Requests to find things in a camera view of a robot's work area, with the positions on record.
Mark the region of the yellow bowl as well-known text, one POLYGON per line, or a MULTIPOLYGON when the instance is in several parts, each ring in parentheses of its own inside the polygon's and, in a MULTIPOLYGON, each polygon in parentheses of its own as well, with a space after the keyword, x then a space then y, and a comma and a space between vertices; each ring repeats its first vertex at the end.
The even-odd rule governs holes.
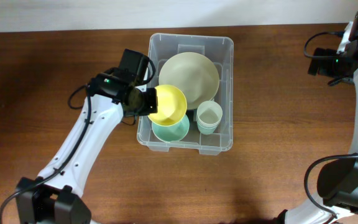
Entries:
POLYGON ((173 85, 158 85, 157 112, 148 118, 160 126, 173 126, 180 122, 187 111, 187 100, 183 92, 173 85))

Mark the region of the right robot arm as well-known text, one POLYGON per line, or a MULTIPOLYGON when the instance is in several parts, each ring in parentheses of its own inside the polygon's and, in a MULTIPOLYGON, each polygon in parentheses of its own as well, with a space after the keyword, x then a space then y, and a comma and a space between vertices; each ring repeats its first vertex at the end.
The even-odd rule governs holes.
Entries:
POLYGON ((315 49, 305 54, 311 63, 310 75, 331 78, 329 86, 354 84, 356 115, 349 152, 314 161, 306 170, 304 189, 307 199, 298 207, 284 210, 275 223, 337 223, 344 217, 358 215, 358 11, 344 31, 336 50, 315 49))

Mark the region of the cream cup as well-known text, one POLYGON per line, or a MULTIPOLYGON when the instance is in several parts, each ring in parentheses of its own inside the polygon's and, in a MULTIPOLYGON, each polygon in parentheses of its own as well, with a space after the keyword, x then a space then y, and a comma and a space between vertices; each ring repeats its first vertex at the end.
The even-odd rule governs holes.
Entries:
POLYGON ((202 120, 197 120, 197 124, 203 128, 217 128, 220 124, 220 121, 215 122, 215 123, 205 123, 202 120))

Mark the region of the green bowl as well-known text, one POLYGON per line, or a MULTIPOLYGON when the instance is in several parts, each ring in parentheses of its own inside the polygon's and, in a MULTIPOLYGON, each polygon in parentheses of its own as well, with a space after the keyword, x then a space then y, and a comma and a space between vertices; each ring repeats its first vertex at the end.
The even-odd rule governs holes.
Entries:
POLYGON ((154 135, 163 142, 181 141, 189 132, 190 121, 185 115, 183 119, 172 126, 160 126, 152 123, 154 135))

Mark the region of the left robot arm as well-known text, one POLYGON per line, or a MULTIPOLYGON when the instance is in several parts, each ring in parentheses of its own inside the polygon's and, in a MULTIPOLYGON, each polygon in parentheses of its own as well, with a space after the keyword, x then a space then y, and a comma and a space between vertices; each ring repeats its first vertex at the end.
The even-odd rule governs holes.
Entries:
POLYGON ((139 87, 156 73, 148 56, 126 49, 118 67, 81 88, 86 97, 74 127, 37 178, 21 178, 13 198, 21 223, 92 223, 82 201, 90 170, 113 129, 128 116, 157 112, 157 91, 139 87))

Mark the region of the beige plate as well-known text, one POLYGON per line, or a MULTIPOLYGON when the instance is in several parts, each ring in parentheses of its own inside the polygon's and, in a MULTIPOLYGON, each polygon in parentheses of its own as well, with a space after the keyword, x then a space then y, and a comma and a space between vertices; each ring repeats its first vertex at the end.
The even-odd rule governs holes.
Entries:
POLYGON ((173 85, 183 92, 187 108, 194 110, 212 100, 219 89, 219 73, 212 61, 195 52, 184 52, 168 59, 160 70, 159 85, 173 85))

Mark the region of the grey cup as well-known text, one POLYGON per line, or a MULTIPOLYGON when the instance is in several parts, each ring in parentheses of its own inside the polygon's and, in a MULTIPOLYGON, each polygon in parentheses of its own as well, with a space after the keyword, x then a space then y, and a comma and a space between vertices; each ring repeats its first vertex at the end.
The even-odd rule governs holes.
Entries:
POLYGON ((215 123, 221 121, 223 109, 215 101, 204 101, 199 105, 196 112, 197 120, 205 123, 215 123))

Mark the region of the green cup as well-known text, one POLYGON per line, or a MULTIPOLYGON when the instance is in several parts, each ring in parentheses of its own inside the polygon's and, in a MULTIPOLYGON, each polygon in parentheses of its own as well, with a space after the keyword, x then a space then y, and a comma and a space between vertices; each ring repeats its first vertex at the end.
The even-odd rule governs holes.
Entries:
POLYGON ((207 127, 202 124, 198 124, 199 132, 204 135, 213 134, 215 132, 215 130, 217 129, 217 127, 218 127, 217 125, 213 126, 213 127, 207 127))

